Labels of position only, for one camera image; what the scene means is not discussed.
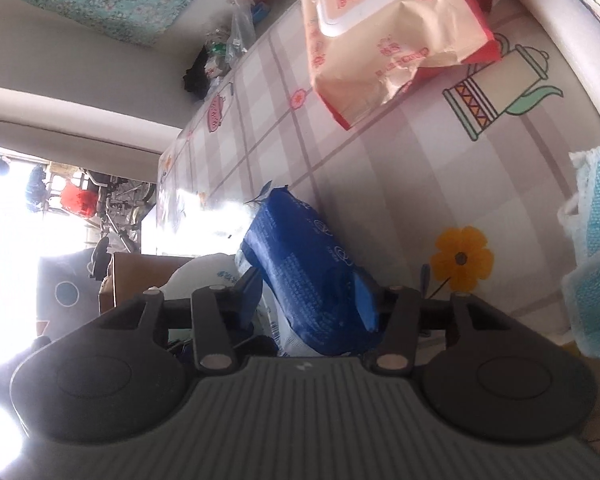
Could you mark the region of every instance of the black cloth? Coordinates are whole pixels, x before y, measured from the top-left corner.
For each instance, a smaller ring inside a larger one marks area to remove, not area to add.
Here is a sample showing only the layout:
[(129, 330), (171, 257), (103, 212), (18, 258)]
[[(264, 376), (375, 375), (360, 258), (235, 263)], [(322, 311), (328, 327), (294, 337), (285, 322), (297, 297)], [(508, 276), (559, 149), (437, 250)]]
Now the black cloth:
[(29, 174), (29, 181), (24, 193), (27, 209), (36, 212), (41, 211), (46, 200), (46, 170), (42, 164), (36, 165)]
[(191, 92), (201, 101), (206, 97), (206, 93), (209, 92), (210, 83), (205, 74), (205, 65), (208, 58), (209, 54), (206, 52), (206, 48), (202, 47), (198, 57), (193, 62), (193, 66), (182, 77), (184, 79), (184, 89), (187, 92)]

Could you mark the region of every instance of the blue plastic package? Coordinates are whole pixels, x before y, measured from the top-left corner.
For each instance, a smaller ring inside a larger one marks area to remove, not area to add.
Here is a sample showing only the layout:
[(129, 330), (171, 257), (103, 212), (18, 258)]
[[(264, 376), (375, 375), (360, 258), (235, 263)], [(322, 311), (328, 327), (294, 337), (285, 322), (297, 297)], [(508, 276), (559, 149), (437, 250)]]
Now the blue plastic package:
[(359, 354), (376, 346), (354, 298), (355, 266), (311, 206), (275, 188), (241, 250), (260, 269), (294, 333), (322, 355)]

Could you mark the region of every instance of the wall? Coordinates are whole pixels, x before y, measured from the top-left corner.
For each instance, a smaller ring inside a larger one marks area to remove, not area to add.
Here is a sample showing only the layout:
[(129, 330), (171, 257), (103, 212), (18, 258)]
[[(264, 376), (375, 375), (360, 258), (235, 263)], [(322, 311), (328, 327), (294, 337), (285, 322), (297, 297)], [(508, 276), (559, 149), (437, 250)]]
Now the wall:
[(155, 182), (158, 175), (157, 153), (32, 126), (0, 122), (2, 145), (46, 160), (146, 182)]
[[(0, 122), (99, 139), (158, 154), (180, 133), (180, 129), (173, 126), (5, 88), (0, 88)], [(62, 158), (49, 160), (67, 162)]]
[(0, 0), (0, 87), (182, 127), (192, 60), (112, 40), (19, 0)]

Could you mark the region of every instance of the wet wipes package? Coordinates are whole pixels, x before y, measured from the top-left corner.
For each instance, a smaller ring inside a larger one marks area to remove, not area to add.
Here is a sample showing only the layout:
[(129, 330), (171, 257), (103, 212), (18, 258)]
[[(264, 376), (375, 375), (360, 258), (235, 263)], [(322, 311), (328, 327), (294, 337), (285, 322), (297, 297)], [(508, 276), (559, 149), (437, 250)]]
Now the wet wipes package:
[(491, 0), (301, 0), (314, 91), (347, 130), (444, 67), (492, 62)]
[(314, 209), (275, 188), (247, 231), (241, 250), (262, 272), (294, 335), (321, 355), (359, 354), (380, 340), (358, 313), (358, 270)]

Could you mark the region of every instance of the teapot print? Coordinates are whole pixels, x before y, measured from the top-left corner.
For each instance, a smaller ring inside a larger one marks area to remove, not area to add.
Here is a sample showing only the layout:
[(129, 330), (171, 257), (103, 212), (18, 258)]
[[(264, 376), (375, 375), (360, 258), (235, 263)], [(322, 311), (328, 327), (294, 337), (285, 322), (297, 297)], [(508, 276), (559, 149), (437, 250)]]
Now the teapot print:
[(537, 86), (548, 79), (548, 53), (520, 44), (510, 48), (505, 36), (494, 36), (502, 59), (479, 69), (469, 65), (466, 78), (442, 91), (471, 140), (502, 114), (523, 115), (549, 95), (563, 97), (555, 86)]

